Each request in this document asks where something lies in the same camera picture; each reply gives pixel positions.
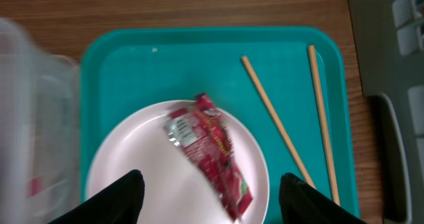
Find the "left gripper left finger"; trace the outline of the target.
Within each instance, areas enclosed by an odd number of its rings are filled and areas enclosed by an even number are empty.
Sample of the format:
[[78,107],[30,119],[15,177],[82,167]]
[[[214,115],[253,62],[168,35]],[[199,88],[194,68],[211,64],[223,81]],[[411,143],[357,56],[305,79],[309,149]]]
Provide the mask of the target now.
[[144,200],[140,170],[131,170],[98,194],[49,224],[135,224]]

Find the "teal plastic tray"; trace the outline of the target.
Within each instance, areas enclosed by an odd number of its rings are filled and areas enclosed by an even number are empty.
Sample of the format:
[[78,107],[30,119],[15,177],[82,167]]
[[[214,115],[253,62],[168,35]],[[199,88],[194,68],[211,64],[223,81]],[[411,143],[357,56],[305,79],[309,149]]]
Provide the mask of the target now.
[[138,28],[100,36],[81,60],[81,184],[101,142],[124,118],[205,92],[258,141],[270,174],[265,221],[280,222],[280,178],[298,168],[241,62],[246,56],[314,184],[329,196],[309,45],[317,53],[341,206],[359,215],[343,57],[311,27]]

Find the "large white plate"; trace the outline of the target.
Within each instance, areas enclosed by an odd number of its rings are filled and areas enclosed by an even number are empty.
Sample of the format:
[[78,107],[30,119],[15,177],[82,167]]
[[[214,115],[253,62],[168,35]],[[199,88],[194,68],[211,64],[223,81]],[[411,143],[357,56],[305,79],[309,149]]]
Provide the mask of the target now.
[[[89,199],[131,170],[140,170],[145,195],[139,223],[231,223],[203,174],[168,140],[166,116],[190,102],[173,100],[145,107],[117,125],[96,152],[85,183]],[[250,131],[222,112],[235,159],[253,200],[242,223],[263,223],[270,181],[264,155]]]

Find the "grey dish rack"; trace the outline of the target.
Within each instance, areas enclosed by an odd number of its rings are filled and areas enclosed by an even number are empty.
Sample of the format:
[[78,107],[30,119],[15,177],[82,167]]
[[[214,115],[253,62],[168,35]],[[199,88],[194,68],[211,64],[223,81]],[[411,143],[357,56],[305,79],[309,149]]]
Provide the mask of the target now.
[[423,0],[348,0],[382,151],[384,223],[423,222]]

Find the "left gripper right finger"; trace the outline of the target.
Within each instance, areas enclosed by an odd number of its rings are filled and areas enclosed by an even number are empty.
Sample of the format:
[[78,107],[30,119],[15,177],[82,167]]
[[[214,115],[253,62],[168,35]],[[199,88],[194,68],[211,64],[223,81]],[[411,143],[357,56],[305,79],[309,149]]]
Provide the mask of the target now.
[[292,173],[281,177],[279,203],[284,224],[365,224]]

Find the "wooden chopstick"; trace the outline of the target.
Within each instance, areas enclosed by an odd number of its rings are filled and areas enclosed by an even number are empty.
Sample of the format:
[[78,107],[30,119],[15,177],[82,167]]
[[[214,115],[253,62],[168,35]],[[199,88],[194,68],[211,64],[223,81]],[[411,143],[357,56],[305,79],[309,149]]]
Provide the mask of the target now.
[[242,63],[248,73],[248,75],[250,76],[261,100],[263,101],[263,103],[265,104],[276,128],[278,129],[281,137],[283,138],[289,152],[291,153],[291,156],[293,157],[299,171],[301,172],[304,180],[306,181],[307,184],[309,184],[312,188],[316,188],[315,184],[309,174],[309,172],[307,171],[307,168],[305,167],[305,164],[303,163],[299,153],[297,152],[290,136],[288,135],[288,132],[286,131],[283,123],[281,122],[278,114],[276,113],[276,110],[274,109],[274,106],[272,105],[272,102],[270,101],[266,91],[264,90],[261,81],[259,80],[256,72],[254,71],[254,68],[252,67],[252,64],[250,63],[249,59],[247,56],[243,56],[241,58]]
[[340,203],[340,197],[339,197],[339,189],[337,185],[335,164],[333,159],[333,150],[331,146],[331,139],[329,134],[325,103],[323,99],[319,68],[317,65],[316,50],[314,45],[309,45],[307,47],[307,50],[308,50],[308,56],[309,56],[309,65],[311,68],[311,74],[313,79],[313,87],[315,91],[315,100],[316,100],[317,110],[318,110],[319,120],[320,120],[321,136],[322,136],[323,146],[325,151],[325,160],[327,164],[327,172],[329,175],[331,195],[332,195],[333,202],[337,205],[340,205],[341,203]]

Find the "clear plastic bin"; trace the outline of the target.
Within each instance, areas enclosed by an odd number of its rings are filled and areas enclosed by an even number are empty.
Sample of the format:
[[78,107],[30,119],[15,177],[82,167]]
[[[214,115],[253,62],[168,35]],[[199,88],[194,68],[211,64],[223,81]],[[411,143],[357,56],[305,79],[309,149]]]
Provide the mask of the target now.
[[1,222],[48,223],[79,201],[79,66],[1,19]]

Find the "red sauce packet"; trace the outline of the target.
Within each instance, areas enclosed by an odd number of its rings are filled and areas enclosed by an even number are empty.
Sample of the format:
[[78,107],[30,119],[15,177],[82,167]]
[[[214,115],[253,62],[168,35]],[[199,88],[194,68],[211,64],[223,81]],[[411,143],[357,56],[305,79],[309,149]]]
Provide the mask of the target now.
[[235,160],[233,142],[223,114],[206,93],[168,114],[169,141],[207,178],[233,221],[241,219],[253,200]]

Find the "right wooden chopstick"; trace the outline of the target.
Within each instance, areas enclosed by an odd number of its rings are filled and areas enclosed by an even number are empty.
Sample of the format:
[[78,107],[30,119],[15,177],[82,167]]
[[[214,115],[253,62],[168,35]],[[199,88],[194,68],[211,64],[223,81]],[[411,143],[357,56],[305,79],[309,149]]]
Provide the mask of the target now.
[[313,87],[315,91],[315,100],[316,100],[317,110],[318,110],[319,120],[320,120],[321,136],[322,136],[323,146],[325,151],[325,160],[327,164],[327,172],[329,175],[331,195],[332,195],[333,202],[337,205],[340,205],[341,203],[340,203],[340,197],[339,197],[339,189],[337,185],[335,164],[333,159],[333,150],[331,146],[331,139],[329,134],[325,103],[323,99],[319,68],[317,65],[316,50],[314,45],[309,45],[307,47],[307,50],[308,50],[308,56],[309,56],[309,65],[311,68],[311,74],[313,79]]

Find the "left wooden chopstick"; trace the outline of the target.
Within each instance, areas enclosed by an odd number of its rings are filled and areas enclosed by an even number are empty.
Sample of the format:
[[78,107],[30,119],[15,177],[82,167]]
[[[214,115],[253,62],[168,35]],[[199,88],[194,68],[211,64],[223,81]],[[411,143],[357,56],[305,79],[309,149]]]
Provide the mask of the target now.
[[283,138],[289,152],[291,153],[291,156],[293,157],[299,171],[301,172],[304,180],[306,181],[307,184],[309,184],[312,188],[316,188],[315,184],[309,174],[309,172],[307,171],[307,168],[305,167],[305,164],[303,163],[299,153],[297,152],[290,136],[288,135],[288,132],[286,131],[283,123],[281,122],[278,114],[276,113],[276,110],[274,109],[274,106],[272,105],[272,102],[270,101],[266,91],[264,90],[261,81],[259,80],[256,72],[254,71],[254,68],[252,67],[252,64],[250,63],[249,59],[247,56],[243,56],[241,58],[242,63],[248,73],[248,75],[250,76],[261,100],[263,101],[263,103],[265,104],[276,128],[278,129],[281,137]]

